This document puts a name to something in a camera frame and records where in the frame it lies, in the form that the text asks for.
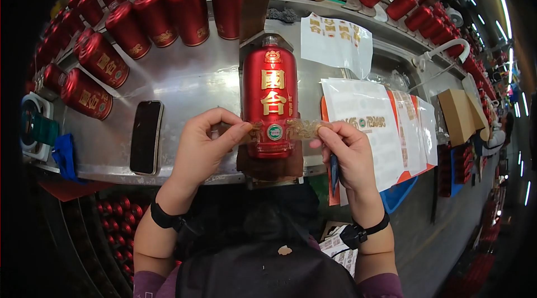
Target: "hand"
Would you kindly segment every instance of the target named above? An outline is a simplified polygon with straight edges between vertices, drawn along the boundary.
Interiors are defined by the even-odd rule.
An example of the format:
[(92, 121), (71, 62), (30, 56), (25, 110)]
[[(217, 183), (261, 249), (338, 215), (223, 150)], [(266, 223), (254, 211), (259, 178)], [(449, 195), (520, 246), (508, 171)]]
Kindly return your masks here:
[(345, 188), (355, 192), (378, 192), (376, 190), (375, 172), (373, 169), (373, 153), (369, 139), (352, 125), (337, 121), (333, 122), (333, 130), (319, 128), (320, 140), (310, 142), (310, 147), (323, 146), (323, 163), (330, 168), (330, 155), (334, 153), (339, 160), (341, 170), (340, 181)]
[[(211, 126), (220, 122), (232, 125), (216, 140), (211, 140)], [(213, 108), (186, 122), (175, 157), (172, 177), (195, 192), (197, 187), (214, 174), (222, 158), (252, 129), (237, 115), (224, 108)]]

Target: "white pipe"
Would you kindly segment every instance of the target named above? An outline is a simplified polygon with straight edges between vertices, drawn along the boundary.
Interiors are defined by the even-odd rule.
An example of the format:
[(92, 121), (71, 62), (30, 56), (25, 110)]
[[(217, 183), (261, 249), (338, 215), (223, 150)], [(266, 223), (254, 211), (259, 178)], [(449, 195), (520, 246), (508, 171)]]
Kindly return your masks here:
[(440, 52), (450, 48), (453, 45), (463, 45), (465, 47), (465, 49), (462, 51), (461, 55), (459, 56), (461, 63), (465, 62), (466, 58), (470, 54), (470, 44), (468, 44), (468, 42), (463, 38), (451, 39), (447, 43), (444, 43), (440, 45), (439, 47), (435, 48), (433, 51), (425, 52), (423, 55), (426, 60), (431, 60), (433, 56), (440, 54)]

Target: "green round label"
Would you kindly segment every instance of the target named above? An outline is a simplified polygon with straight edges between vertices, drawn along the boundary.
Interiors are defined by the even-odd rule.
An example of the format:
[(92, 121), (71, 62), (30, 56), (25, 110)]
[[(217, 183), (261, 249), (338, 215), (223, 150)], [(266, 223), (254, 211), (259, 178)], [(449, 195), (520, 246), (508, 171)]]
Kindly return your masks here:
[(277, 124), (270, 125), (267, 129), (267, 136), (271, 140), (279, 140), (283, 135), (283, 128)]

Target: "black wristband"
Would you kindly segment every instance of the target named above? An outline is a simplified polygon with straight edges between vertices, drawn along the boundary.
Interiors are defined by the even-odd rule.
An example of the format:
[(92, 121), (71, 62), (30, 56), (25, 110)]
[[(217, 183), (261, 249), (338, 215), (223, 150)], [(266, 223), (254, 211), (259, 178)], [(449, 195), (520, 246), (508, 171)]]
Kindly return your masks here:
[(151, 218), (161, 228), (175, 228), (178, 221), (181, 221), (180, 215), (168, 215), (162, 208), (153, 200), (151, 202)]
[(357, 249), (360, 243), (367, 241), (368, 235), (380, 232), (382, 229), (388, 226), (389, 222), (390, 216), (386, 211), (384, 211), (384, 217), (379, 224), (366, 229), (356, 223), (356, 221), (353, 219), (353, 225), (345, 227), (345, 229), (343, 229), (343, 231), (339, 234), (339, 237), (349, 248)]

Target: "phone screen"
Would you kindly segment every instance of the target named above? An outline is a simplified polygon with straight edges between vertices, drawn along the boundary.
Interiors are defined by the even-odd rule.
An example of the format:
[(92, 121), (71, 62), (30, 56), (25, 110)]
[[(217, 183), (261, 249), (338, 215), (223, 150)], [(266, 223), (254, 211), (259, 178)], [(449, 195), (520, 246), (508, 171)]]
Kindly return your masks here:
[(161, 117), (160, 101), (142, 101), (138, 104), (131, 140), (131, 171), (143, 174), (156, 172)]

